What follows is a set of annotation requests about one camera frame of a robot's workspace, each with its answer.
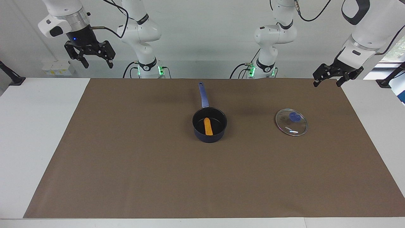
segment black cable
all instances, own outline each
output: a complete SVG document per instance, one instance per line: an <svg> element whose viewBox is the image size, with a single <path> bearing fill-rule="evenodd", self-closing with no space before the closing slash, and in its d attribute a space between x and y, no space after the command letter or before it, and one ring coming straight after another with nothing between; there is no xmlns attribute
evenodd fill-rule
<svg viewBox="0 0 405 228"><path fill-rule="evenodd" d="M131 68L131 69L129 70L129 77L130 77L130 78L132 78L132 70L133 70L133 69L138 69L138 68L137 68L137 67L133 67L133 68Z"/></svg>
<svg viewBox="0 0 405 228"><path fill-rule="evenodd" d="M122 13L122 14L124 14L124 16L127 16L119 7L117 7L117 9Z"/></svg>
<svg viewBox="0 0 405 228"><path fill-rule="evenodd" d="M108 31L114 33L114 35L116 35L118 38L121 39L122 37L124 37L126 28L127 28L127 26L128 26L128 20L129 20L128 11L127 11L126 9L124 9L123 7L121 7L121 6L117 5L117 4L115 4L115 3L111 3L111 2L109 2L109 1L107 1L107 0L103 0L103 1L104 1L104 2L107 2L107 3L110 4L110 5L113 5L113 6L117 7L118 9L122 9L123 11L125 11L127 19L126 19L126 21L125 21L125 27L124 27L124 30L122 31L122 35L121 35L121 36L118 35L118 34L117 34L116 32L114 32L112 29L107 28L107 27L105 27L105 26L90 27L90 29L93 29L93 30L105 29L105 30L108 30Z"/></svg>
<svg viewBox="0 0 405 228"><path fill-rule="evenodd" d="M277 78L277 74L278 74L278 67L274 68L274 70L277 70L277 71L276 71L276 75L274 75L274 78Z"/></svg>
<svg viewBox="0 0 405 228"><path fill-rule="evenodd" d="M242 72L245 72L245 73L246 73L246 71L248 71L248 69L243 69L243 70L241 70L241 71L240 71L240 73L239 73L238 79L240 79L240 78L241 78L241 74L242 74Z"/></svg>
<svg viewBox="0 0 405 228"><path fill-rule="evenodd" d="M404 29L405 26L402 26L402 28L395 34L394 38L391 40L390 45L388 45L387 49L385 49L385 51L383 53L379 53L377 52L375 55L376 56L380 56L380 55L384 55L385 53L387 53L387 51L390 49L392 43L395 41L395 39L397 38L397 36L401 33L401 31Z"/></svg>
<svg viewBox="0 0 405 228"><path fill-rule="evenodd" d="M172 74L170 73L170 69L168 67L167 70L169 71L169 77L172 78Z"/></svg>
<svg viewBox="0 0 405 228"><path fill-rule="evenodd" d="M259 52L260 52L260 48L259 48L259 50L257 50L256 55L254 55L254 57L253 57L253 59L250 61L250 63L253 63L253 60L256 58L256 56L257 56L257 54L259 54ZM247 71L245 71L245 72L243 73L242 79L245 77L246 72L247 72Z"/></svg>
<svg viewBox="0 0 405 228"><path fill-rule="evenodd" d="M304 20L304 21L306 21L306 22L313 22L313 21L315 21L315 20L325 11L325 9L328 7L328 5L329 5L329 3L330 3L331 1L332 1L332 0L329 0L329 1L328 1L328 3L325 5L325 7L322 9L322 11L318 14L318 16L316 16L315 18L313 18L313 19L311 19L311 20L307 20L307 19L303 18L302 15L301 15L301 10L300 10L299 4L298 4L298 0L294 0L294 2L296 3L296 9L297 9L297 11L298 11L298 15L301 17L302 20Z"/></svg>
<svg viewBox="0 0 405 228"><path fill-rule="evenodd" d="M241 63L241 64L239 64L237 67L235 67L235 69L232 71L232 74L230 74L229 79L232 79L232 76L233 76L233 74L235 73L235 71L236 71L239 67L244 66L244 65L245 65L244 63Z"/></svg>
<svg viewBox="0 0 405 228"><path fill-rule="evenodd" d="M399 76L401 76L401 75L403 75L403 74L405 74L405 72L403 72L403 73L400 74L400 75L395 76L394 78L397 78L397 77L399 77Z"/></svg>
<svg viewBox="0 0 405 228"><path fill-rule="evenodd" d="M122 76L122 78L125 78L126 72L127 72L127 70L129 69L129 67L130 67L132 64L136 64L136 63L137 63L137 62L131 62L130 64L128 64L127 68L125 68L124 75Z"/></svg>
<svg viewBox="0 0 405 228"><path fill-rule="evenodd" d="M170 69L168 67L162 67L162 69L167 69L169 71L169 77L172 78L172 74L170 73Z"/></svg>

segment black mount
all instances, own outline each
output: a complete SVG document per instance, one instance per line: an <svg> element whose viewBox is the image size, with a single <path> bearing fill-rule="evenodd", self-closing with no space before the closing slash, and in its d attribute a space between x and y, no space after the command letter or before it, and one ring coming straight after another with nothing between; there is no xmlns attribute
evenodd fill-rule
<svg viewBox="0 0 405 228"><path fill-rule="evenodd" d="M19 76L12 69L8 68L2 61L0 61L0 69L2 69L12 80L9 86L20 86L23 84L25 77Z"/></svg>
<svg viewBox="0 0 405 228"><path fill-rule="evenodd" d="M397 67L386 79L376 80L377 84L384 89L391 89L390 81L394 79L401 71L405 70L405 62Z"/></svg>

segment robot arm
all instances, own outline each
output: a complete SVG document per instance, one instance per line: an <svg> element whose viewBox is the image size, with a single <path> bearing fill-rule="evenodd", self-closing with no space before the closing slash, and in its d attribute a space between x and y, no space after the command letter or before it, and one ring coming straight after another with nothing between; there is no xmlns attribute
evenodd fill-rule
<svg viewBox="0 0 405 228"><path fill-rule="evenodd" d="M159 61L147 42L159 40L162 36L159 26L149 18L142 0L121 0L122 6L128 11L131 20L122 37L122 42L133 48L139 62L139 76L157 78L160 76Z"/></svg>
<svg viewBox="0 0 405 228"><path fill-rule="evenodd" d="M108 41L97 41L90 27L88 16L80 0L43 0L49 15L38 23L38 27L46 37L66 34L69 41L65 49L71 59L79 60L85 68L89 63L83 55L95 55L107 61L110 68L115 52Z"/></svg>
<svg viewBox="0 0 405 228"><path fill-rule="evenodd" d="M341 77L337 82L339 87L356 79L364 70L362 65L404 26L404 11L405 0L345 0L343 17L356 28L334 62L322 64L313 73L314 86L335 76Z"/></svg>
<svg viewBox="0 0 405 228"><path fill-rule="evenodd" d="M297 29L293 23L295 12L294 0L277 0L277 6L273 12L277 24L260 27L255 32L255 41L260 46L260 55L254 65L256 68L254 75L248 78L271 76L278 55L274 45L291 43L297 37Z"/></svg>

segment white table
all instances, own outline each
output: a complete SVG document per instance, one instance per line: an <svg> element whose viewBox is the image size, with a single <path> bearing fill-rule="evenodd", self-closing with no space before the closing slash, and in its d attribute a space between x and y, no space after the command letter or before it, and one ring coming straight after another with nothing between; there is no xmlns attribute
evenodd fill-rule
<svg viewBox="0 0 405 228"><path fill-rule="evenodd" d="M27 78L0 97L0 227L405 228L401 218L22 219L89 79ZM405 195L405 106L374 81L343 90Z"/></svg>

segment brown table mat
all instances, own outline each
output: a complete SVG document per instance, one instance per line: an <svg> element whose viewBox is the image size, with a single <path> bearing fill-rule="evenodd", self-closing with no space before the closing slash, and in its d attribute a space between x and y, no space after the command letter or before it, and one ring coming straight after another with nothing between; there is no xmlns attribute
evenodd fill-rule
<svg viewBox="0 0 405 228"><path fill-rule="evenodd" d="M214 144L193 133L199 81L91 79L24 217L405 216L335 80L202 80L228 117ZM275 126L284 108L307 134Z"/></svg>

